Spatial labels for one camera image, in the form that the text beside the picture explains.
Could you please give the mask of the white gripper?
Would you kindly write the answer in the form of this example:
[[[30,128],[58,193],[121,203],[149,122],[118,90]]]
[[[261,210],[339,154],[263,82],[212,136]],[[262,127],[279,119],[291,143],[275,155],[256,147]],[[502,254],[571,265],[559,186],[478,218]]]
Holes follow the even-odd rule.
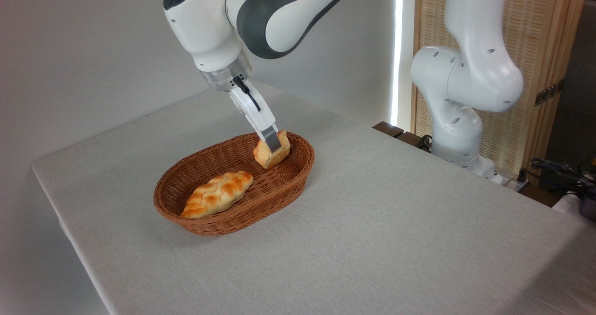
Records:
[[[229,90],[230,98],[236,107],[244,113],[253,126],[259,138],[267,145],[271,153],[281,148],[275,126],[275,116],[260,94],[259,90],[250,82],[243,79],[233,79]]]

